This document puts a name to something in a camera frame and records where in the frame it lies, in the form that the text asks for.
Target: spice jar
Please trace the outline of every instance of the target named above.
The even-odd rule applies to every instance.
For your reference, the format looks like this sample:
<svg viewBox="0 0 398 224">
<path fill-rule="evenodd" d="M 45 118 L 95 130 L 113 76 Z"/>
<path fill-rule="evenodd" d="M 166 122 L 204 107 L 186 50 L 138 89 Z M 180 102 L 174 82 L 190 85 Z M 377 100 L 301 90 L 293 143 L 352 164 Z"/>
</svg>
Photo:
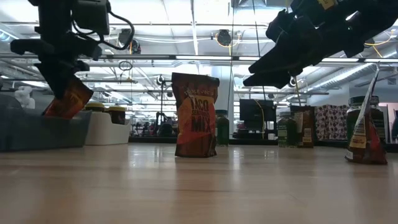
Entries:
<svg viewBox="0 0 398 224">
<path fill-rule="evenodd" d="M 104 112 L 105 106 L 102 103 L 87 103 L 84 110 Z"/>
<path fill-rule="evenodd" d="M 354 133 L 355 123 L 359 117 L 359 112 L 362 108 L 362 103 L 365 96 L 355 96 L 349 99 L 349 109 L 347 111 L 347 140 L 351 141 Z M 372 96 L 371 98 L 371 117 L 380 138 L 381 143 L 386 142 L 386 132 L 384 130 L 384 113 L 379 107 L 379 97 Z"/>
<path fill-rule="evenodd" d="M 296 147 L 298 140 L 297 123 L 293 113 L 281 112 L 278 120 L 278 145 L 279 147 Z"/>
<path fill-rule="evenodd" d="M 218 146 L 227 146 L 229 143 L 228 111 L 216 110 L 216 139 Z"/>
<path fill-rule="evenodd" d="M 112 123 L 122 124 L 126 123 L 126 109 L 120 106 L 110 106 L 108 113 L 111 115 Z"/>
</svg>

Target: ceiling light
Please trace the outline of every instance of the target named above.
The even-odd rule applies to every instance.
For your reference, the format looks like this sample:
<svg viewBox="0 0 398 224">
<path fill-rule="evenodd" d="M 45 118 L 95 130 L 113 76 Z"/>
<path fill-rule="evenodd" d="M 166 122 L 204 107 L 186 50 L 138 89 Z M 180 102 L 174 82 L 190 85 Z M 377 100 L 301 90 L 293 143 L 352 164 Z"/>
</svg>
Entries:
<svg viewBox="0 0 398 224">
<path fill-rule="evenodd" d="M 49 87 L 46 83 L 37 82 L 37 81 L 22 81 L 22 83 L 37 87 Z"/>
<path fill-rule="evenodd" d="M 18 37 L 4 31 L 4 30 L 0 30 L 0 41 L 6 42 L 9 41 L 11 39 L 18 39 Z"/>
<path fill-rule="evenodd" d="M 239 57 L 239 60 L 252 60 L 252 61 L 256 61 L 259 60 L 260 57 Z"/>
<path fill-rule="evenodd" d="M 175 56 L 177 60 L 231 60 L 229 56 Z"/>
<path fill-rule="evenodd" d="M 365 59 L 365 62 L 398 63 L 398 59 L 375 58 L 375 59 Z"/>
<path fill-rule="evenodd" d="M 357 62 L 358 58 L 324 58 L 322 62 Z"/>
<path fill-rule="evenodd" d="M 354 13 L 352 13 L 351 15 L 349 15 L 349 16 L 346 18 L 346 21 L 350 20 L 356 13 L 357 13 L 357 11 L 354 12 Z"/>
<path fill-rule="evenodd" d="M 114 54 L 113 51 L 112 51 L 111 49 L 105 49 L 105 52 Z"/>
</svg>

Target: fluorescent light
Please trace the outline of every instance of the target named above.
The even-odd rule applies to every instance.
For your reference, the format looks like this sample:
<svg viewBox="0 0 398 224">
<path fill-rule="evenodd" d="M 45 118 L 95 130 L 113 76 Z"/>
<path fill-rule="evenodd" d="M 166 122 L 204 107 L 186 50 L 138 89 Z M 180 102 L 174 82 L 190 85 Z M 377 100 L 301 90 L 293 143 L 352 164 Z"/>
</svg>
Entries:
<svg viewBox="0 0 398 224">
<path fill-rule="evenodd" d="M 175 56 L 177 60 L 231 60 L 229 56 Z"/>
<path fill-rule="evenodd" d="M 346 20 L 348 21 L 349 19 L 351 19 L 356 13 L 357 13 L 357 11 L 354 12 L 354 13 L 352 13 L 351 15 L 349 15 L 349 16 L 346 18 Z"/>
<path fill-rule="evenodd" d="M 376 59 L 365 59 L 365 62 L 398 63 L 398 59 L 376 58 Z"/>
<path fill-rule="evenodd" d="M 32 85 L 32 86 L 37 86 L 37 87 L 48 87 L 48 85 L 46 83 L 37 82 L 37 81 L 22 81 L 22 83 Z"/>
<path fill-rule="evenodd" d="M 256 61 L 259 60 L 260 57 L 239 57 L 239 60 L 252 60 L 252 61 Z"/>
<path fill-rule="evenodd" d="M 111 49 L 105 49 L 105 52 L 114 54 L 113 51 L 112 51 Z"/>
<path fill-rule="evenodd" d="M 324 58 L 322 62 L 357 62 L 358 58 Z"/>
</svg>

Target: ceiling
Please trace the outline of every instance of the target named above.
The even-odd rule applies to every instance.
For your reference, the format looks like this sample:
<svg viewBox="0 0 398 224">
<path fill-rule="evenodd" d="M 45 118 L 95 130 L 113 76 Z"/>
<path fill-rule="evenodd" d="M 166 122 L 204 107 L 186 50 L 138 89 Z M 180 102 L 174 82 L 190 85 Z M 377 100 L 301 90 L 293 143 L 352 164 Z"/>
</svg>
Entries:
<svg viewBox="0 0 398 224">
<path fill-rule="evenodd" d="M 220 46 L 214 39 L 214 36 L 220 29 L 228 29 L 234 37 L 234 47 L 231 49 L 233 56 L 253 56 L 264 55 L 274 47 L 274 43 L 266 37 L 268 23 L 272 21 L 277 13 L 285 7 L 285 0 L 268 0 L 268 4 L 273 7 L 264 7 L 263 1 L 256 0 L 256 15 L 254 15 L 251 5 L 249 7 L 230 7 L 231 0 L 111 0 L 112 11 L 135 24 L 135 38 L 140 43 L 142 55 L 217 55 L 229 56 L 229 48 Z M 34 32 L 34 26 L 38 22 L 37 8 L 32 6 L 28 0 L 2 0 L 0 1 L 0 29 L 6 29 L 9 33 L 19 38 L 37 38 Z M 117 38 L 122 28 L 128 25 L 116 18 L 109 17 L 112 33 L 110 39 Z M 384 42 L 390 38 L 390 35 L 397 35 L 398 23 L 394 27 L 386 30 L 374 38 L 376 43 Z M 387 44 L 378 47 L 380 51 L 391 48 L 395 45 L 396 39 L 393 38 Z M 128 51 L 116 51 L 102 46 L 103 54 L 128 54 Z M 9 53 L 8 43 L 0 42 L 0 53 Z M 345 58 L 343 52 L 333 57 Z M 365 49 L 358 57 L 376 57 L 373 48 Z M 34 60 L 13 59 L 18 65 L 23 65 L 29 69 L 36 70 L 32 66 Z M 213 62 L 174 62 L 159 61 L 157 65 L 151 65 L 151 60 L 129 60 L 134 66 L 130 71 L 123 72 L 118 68 L 117 60 L 111 67 L 106 67 L 109 60 L 100 60 L 95 66 L 91 66 L 90 73 L 78 74 L 82 79 L 101 80 L 98 83 L 86 83 L 92 88 L 101 88 L 104 90 L 158 90 L 156 78 L 162 75 L 165 79 L 170 79 L 172 72 L 199 73 L 204 75 L 211 74 L 211 67 L 216 64 Z M 250 73 L 248 66 L 250 63 L 235 63 L 232 68 L 234 76 L 234 88 L 236 91 L 250 91 L 242 85 L 244 78 Z M 0 68 L 3 71 L 15 66 L 8 63 L 1 63 Z M 335 71 L 345 66 L 317 66 L 308 67 L 298 76 L 299 88 L 305 88 L 318 80 L 327 77 Z M 118 80 L 127 80 L 132 78 L 136 84 L 132 83 L 106 83 L 107 80 L 115 80 L 116 72 Z M 41 78 L 32 76 L 31 73 L 23 69 L 17 72 L 7 73 L 10 78 Z M 273 87 L 266 87 L 267 91 L 277 91 Z M 292 91 L 288 86 L 282 91 Z M 123 97 L 129 98 L 133 102 L 141 104 L 159 104 L 159 94 L 147 93 L 120 93 Z M 107 102 L 118 102 L 115 97 L 104 98 L 102 94 L 96 93 L 95 100 Z M 249 97 L 248 94 L 239 94 L 235 100 Z M 261 95 L 252 95 L 252 97 L 262 97 Z M 173 100 L 173 97 L 165 97 L 166 100 Z M 155 111 L 158 106 L 151 105 Z"/>
</svg>

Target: computer monitor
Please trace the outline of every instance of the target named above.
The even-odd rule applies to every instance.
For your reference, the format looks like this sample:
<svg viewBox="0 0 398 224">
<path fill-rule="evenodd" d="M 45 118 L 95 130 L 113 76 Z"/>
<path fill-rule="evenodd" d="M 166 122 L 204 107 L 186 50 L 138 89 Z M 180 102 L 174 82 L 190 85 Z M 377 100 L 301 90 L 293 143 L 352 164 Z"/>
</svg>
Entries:
<svg viewBox="0 0 398 224">
<path fill-rule="evenodd" d="M 239 119 L 244 121 L 247 129 L 261 130 L 263 121 L 273 121 L 274 124 L 276 123 L 276 106 L 272 100 L 240 99 L 239 110 Z"/>
</svg>

